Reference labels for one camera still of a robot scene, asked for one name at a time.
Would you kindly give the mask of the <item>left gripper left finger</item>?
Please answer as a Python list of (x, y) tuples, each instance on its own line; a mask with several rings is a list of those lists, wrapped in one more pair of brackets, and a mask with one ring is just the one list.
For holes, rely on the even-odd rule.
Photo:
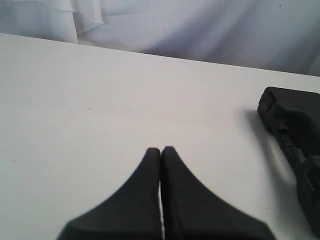
[(161, 153), (148, 148), (129, 179), (107, 200), (69, 221), (60, 240), (160, 240)]

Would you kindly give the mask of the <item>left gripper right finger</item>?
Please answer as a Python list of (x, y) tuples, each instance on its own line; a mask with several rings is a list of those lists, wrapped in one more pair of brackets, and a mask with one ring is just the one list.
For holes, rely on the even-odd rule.
[(161, 153), (160, 189), (167, 240), (275, 239), (264, 222), (207, 189), (172, 146)]

